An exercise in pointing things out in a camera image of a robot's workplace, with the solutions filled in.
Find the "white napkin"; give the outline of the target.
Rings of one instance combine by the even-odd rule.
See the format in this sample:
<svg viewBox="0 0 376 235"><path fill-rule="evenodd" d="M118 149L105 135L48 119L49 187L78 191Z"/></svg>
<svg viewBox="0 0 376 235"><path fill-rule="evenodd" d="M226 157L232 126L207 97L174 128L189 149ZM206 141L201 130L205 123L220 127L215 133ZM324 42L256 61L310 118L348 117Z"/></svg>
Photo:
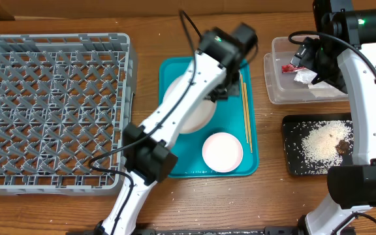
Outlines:
<svg viewBox="0 0 376 235"><path fill-rule="evenodd" d="M294 81L306 84L309 91L316 97L335 97L341 95L340 91L326 82L320 82L315 85L312 84L311 82L316 75L315 72L308 69L298 70L294 77Z"/></svg>

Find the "red snack wrapper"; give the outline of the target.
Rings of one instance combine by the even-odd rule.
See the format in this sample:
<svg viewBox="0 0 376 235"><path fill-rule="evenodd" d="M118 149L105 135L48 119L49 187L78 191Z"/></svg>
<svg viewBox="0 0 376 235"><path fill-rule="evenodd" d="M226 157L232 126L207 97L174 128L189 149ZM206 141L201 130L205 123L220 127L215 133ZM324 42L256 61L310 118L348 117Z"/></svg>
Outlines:
<svg viewBox="0 0 376 235"><path fill-rule="evenodd" d="M306 69L306 68L305 67L296 67L292 64L283 65L281 67L282 73L293 73L293 72L302 71L304 69Z"/></svg>

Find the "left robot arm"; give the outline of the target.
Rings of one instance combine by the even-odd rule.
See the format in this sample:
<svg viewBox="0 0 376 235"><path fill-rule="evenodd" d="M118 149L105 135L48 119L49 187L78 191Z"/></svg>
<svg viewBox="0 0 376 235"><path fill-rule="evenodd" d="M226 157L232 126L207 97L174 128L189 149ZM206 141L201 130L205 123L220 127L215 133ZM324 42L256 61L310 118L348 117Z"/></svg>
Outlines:
<svg viewBox="0 0 376 235"><path fill-rule="evenodd" d="M228 34L218 27L206 31L180 82L140 126L123 130L126 158L123 186L110 215L95 234L132 234L138 214L151 189L166 179L178 158L171 152L183 124L204 100L226 100L240 94L240 70L246 55L257 45L255 30L241 23Z"/></svg>

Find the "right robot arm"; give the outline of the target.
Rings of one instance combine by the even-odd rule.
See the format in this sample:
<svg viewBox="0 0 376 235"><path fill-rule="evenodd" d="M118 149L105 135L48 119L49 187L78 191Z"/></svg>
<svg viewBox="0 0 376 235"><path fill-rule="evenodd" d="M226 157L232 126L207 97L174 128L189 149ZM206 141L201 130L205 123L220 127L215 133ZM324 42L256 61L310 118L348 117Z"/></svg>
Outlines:
<svg viewBox="0 0 376 235"><path fill-rule="evenodd" d="M328 170L328 194L298 222L299 234L339 234L376 207L376 9L355 10L350 1L314 0L316 29L292 64L316 73L346 93L354 133L352 165Z"/></svg>

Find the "pink small bowl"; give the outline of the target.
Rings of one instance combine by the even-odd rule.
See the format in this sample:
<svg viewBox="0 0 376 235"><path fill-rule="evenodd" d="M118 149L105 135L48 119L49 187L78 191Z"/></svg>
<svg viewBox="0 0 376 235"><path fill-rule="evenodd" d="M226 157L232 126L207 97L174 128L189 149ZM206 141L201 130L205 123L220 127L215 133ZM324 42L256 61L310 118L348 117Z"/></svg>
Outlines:
<svg viewBox="0 0 376 235"><path fill-rule="evenodd" d="M240 165L243 148L232 134L215 133L206 139L202 147L202 158L212 170L227 173Z"/></svg>

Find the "white round plate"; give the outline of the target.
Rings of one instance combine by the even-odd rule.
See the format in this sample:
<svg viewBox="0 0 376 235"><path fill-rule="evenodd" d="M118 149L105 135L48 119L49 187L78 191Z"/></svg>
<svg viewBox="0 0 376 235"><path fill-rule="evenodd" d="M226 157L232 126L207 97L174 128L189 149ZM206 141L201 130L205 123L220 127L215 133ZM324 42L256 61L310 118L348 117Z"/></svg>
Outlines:
<svg viewBox="0 0 376 235"><path fill-rule="evenodd" d="M191 134L205 127L211 121L216 108L215 102L203 99L185 121L180 134Z"/></svg>

